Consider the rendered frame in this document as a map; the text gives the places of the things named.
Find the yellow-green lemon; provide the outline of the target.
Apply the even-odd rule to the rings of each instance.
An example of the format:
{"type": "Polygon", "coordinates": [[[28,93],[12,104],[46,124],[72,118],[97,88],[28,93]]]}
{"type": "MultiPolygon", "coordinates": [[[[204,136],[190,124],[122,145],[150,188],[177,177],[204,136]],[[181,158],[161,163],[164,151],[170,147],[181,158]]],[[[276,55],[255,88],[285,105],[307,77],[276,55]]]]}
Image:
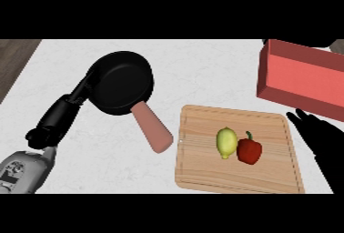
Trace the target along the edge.
{"type": "Polygon", "coordinates": [[[238,147],[238,137],[233,130],[227,127],[217,132],[217,152],[223,159],[227,159],[238,147]]]}

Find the brown object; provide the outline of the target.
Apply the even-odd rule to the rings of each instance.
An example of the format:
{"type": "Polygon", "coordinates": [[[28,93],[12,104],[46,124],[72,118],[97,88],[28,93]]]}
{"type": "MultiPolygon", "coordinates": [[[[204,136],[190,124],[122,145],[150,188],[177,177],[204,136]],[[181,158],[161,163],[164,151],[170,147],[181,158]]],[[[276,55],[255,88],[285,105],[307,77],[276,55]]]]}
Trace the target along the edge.
{"type": "Polygon", "coordinates": [[[338,39],[331,45],[329,49],[333,53],[344,55],[344,39],[338,39]]]}

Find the wooden cutting board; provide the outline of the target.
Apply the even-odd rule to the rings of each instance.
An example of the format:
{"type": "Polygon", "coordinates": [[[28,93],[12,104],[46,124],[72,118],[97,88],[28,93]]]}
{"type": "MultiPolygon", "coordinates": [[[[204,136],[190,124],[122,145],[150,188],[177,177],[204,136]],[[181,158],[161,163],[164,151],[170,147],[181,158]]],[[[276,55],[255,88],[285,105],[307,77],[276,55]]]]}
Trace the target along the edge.
{"type": "Polygon", "coordinates": [[[186,105],[180,114],[174,181],[178,187],[218,193],[305,192],[286,117],[209,106],[186,105]],[[261,143],[252,165],[217,152],[217,131],[230,128],[261,143]]]}

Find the red cardboard box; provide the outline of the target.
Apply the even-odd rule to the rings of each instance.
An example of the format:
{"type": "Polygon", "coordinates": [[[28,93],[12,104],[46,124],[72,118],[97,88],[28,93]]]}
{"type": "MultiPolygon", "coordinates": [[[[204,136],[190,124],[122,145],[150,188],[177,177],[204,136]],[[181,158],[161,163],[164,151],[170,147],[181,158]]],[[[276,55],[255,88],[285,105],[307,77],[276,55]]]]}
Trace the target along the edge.
{"type": "Polygon", "coordinates": [[[344,122],[344,55],[270,39],[257,97],[344,122]]]}

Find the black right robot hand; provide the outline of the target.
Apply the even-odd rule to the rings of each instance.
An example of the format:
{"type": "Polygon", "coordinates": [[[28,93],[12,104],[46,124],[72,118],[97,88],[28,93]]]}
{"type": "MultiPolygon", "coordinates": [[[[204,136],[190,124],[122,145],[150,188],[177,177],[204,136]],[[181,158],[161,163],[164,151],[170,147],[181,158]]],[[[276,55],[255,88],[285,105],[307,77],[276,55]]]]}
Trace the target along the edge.
{"type": "Polygon", "coordinates": [[[295,113],[288,112],[286,117],[314,154],[332,191],[344,195],[344,131],[300,108],[295,113]]]}

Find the red bell pepper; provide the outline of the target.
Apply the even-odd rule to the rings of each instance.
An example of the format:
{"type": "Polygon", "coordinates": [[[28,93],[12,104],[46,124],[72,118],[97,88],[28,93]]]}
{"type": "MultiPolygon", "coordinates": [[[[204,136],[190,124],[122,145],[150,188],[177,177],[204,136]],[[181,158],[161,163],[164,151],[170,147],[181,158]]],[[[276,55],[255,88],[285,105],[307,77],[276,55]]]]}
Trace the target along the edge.
{"type": "Polygon", "coordinates": [[[246,132],[246,138],[238,141],[236,147],[238,160],[254,165],[261,157],[261,144],[252,139],[252,134],[246,132]]]}

